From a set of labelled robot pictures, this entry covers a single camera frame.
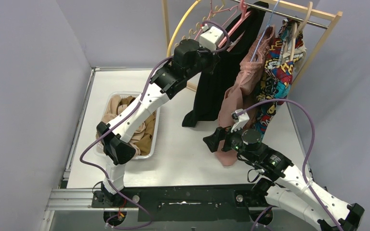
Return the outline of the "black shorts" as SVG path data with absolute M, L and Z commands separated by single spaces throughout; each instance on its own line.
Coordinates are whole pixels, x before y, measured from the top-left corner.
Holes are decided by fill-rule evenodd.
M 231 45 L 219 53 L 219 63 L 212 73 L 201 73 L 193 110 L 182 121 L 183 127 L 193 128 L 199 121 L 214 121 L 218 118 L 225 91 L 233 86 L 239 72 L 239 63 L 248 53 L 262 26 L 265 12 L 247 8 L 247 18 L 231 33 L 241 15 L 238 15 L 226 28 Z

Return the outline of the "brown shorts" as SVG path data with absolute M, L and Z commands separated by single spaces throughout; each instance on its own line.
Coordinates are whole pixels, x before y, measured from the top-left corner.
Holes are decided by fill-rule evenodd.
M 117 108 L 118 115 L 120 115 L 134 100 L 135 97 L 133 96 L 122 98 Z M 153 112 L 153 114 L 150 115 L 134 132 L 130 140 L 130 144 L 136 150 L 135 156 L 148 155 L 150 153 L 155 130 L 155 122 L 156 112 Z

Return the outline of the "yellow wire hanger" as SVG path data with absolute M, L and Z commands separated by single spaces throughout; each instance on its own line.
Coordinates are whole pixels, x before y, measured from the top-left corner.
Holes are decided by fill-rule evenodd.
M 166 56 L 171 56 L 172 54 L 172 49 L 176 46 L 178 46 L 179 44 L 178 43 L 174 43 L 175 40 L 176 40 L 176 37 L 179 33 L 179 31 L 181 30 L 181 27 L 183 26 L 183 23 L 185 22 L 185 20 L 189 17 L 190 13 L 194 10 L 194 8 L 200 3 L 201 1 L 200 0 L 196 0 L 193 2 L 193 4 L 187 9 L 187 11 L 184 13 L 184 15 L 182 16 L 181 20 L 179 21 L 179 23 L 177 24 L 173 34 L 171 37 L 169 37 L 170 33 L 169 33 L 169 19 L 168 19 L 168 4 L 167 4 L 167 1 L 166 0 L 163 0 L 162 1 L 162 7 L 163 7 L 163 17 L 164 17 L 164 20 L 165 20 L 165 29 L 167 31 L 167 44 L 168 44 L 168 48 L 167 48 L 167 52 L 166 52 Z M 210 11 L 209 11 L 209 14 L 208 16 L 206 17 L 203 17 L 203 21 L 206 21 L 206 20 L 211 20 L 213 17 L 215 17 L 215 15 L 224 9 L 226 3 L 224 0 L 221 1 L 222 5 L 221 6 L 215 6 L 215 8 L 213 9 L 212 7 L 212 0 L 210 1 Z

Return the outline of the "thick pink plastic hanger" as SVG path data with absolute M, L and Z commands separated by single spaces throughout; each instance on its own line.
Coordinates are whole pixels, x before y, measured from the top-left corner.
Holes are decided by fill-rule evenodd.
M 248 6 L 245 4 L 245 2 L 243 0 L 240 0 L 239 1 L 239 4 L 237 6 L 234 6 L 234 7 L 231 7 L 231 8 L 220 8 L 219 10 L 213 12 L 213 13 L 221 13 L 221 12 L 225 12 L 225 11 L 232 11 L 235 8 L 237 8 L 241 12 L 241 14 L 240 14 L 239 20 L 227 32 L 227 34 L 228 34 L 229 37 L 232 34 L 234 34 L 234 32 L 239 28 L 239 26 L 248 18 L 248 16 L 250 16 L 251 12 L 248 11 Z M 225 45 L 225 44 L 226 44 L 226 42 L 229 42 L 230 43 L 231 42 L 231 39 L 226 38 L 224 32 L 222 32 L 222 34 L 223 34 L 223 37 L 222 37 L 222 40 L 217 45 L 217 49 L 220 50 L 220 49 L 226 47 L 226 50 L 227 50 L 227 47 L 229 45 Z

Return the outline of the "thin pink wire hanger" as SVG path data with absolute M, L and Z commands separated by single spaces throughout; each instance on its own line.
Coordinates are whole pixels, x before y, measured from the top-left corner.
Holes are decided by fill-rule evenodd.
M 195 29 L 189 31 L 190 38 L 196 40 L 200 36 L 202 33 L 201 26 L 203 25 L 203 21 L 214 21 L 225 28 L 229 25 L 230 21 L 240 13 L 238 4 L 227 4 L 226 0 L 221 0 L 218 5 L 215 5 L 214 2 L 214 0 L 209 1 L 208 15 L 204 16 L 202 20 L 196 24 Z

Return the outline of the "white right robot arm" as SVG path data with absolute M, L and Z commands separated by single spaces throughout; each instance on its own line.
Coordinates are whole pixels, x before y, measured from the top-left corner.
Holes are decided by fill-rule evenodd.
M 318 231 L 356 231 L 364 208 L 349 204 L 326 191 L 285 155 L 262 143 L 260 132 L 254 129 L 232 132 L 231 127 L 218 127 L 203 138 L 211 152 L 235 151 L 237 158 L 253 167 L 262 178 L 252 189 L 257 205 L 273 205 L 302 219 Z

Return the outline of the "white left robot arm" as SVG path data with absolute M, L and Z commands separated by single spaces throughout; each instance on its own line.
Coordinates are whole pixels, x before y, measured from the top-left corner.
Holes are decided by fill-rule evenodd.
M 107 156 L 107 176 L 101 192 L 111 205 L 123 200 L 125 164 L 135 156 L 130 140 L 134 132 L 162 105 L 187 86 L 187 81 L 200 72 L 211 72 L 219 57 L 219 41 L 184 39 L 174 54 L 160 61 L 150 72 L 142 93 L 120 115 L 96 129 Z

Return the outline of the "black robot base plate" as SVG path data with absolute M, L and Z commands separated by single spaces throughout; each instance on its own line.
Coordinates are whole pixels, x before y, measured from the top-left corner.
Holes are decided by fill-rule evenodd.
M 268 206 L 264 195 L 252 191 L 252 184 L 228 184 L 205 186 L 171 187 L 125 187 L 114 196 L 102 190 L 93 190 L 93 208 L 105 208 L 104 220 L 111 219 L 112 225 L 121 224 L 130 208 L 137 206 L 137 221 L 217 221 L 233 220 L 249 222 L 258 220 L 268 225 L 274 218 L 272 209 L 260 213 Z

